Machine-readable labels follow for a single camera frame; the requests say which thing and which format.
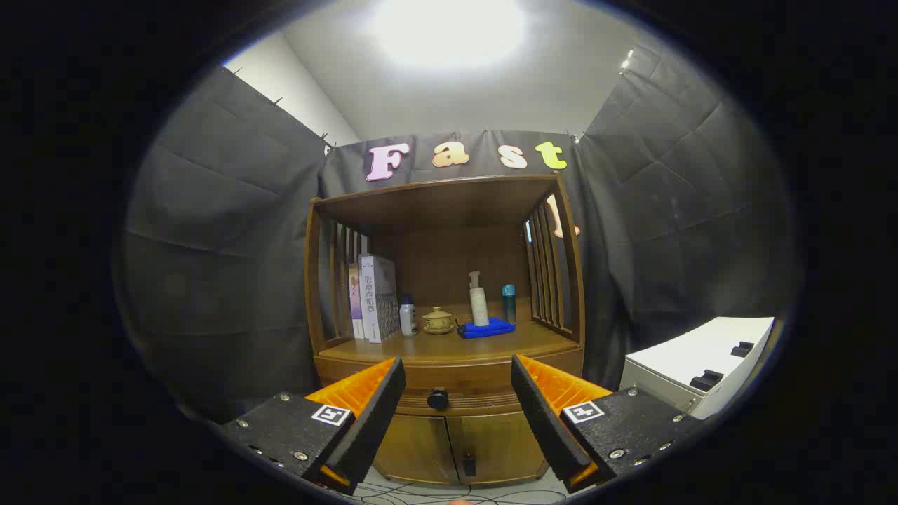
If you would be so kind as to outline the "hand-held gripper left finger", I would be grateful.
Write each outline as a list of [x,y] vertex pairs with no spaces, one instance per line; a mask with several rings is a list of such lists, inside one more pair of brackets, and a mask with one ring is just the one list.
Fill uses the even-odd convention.
[[231,450],[276,478],[351,495],[375,460],[406,387],[400,357],[301,396],[277,393],[217,426]]

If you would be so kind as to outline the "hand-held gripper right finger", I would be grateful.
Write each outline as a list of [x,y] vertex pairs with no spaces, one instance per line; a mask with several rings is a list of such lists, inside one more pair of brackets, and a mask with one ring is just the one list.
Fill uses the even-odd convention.
[[643,388],[602,386],[520,354],[510,383],[544,459],[570,493],[661,460],[704,422]]

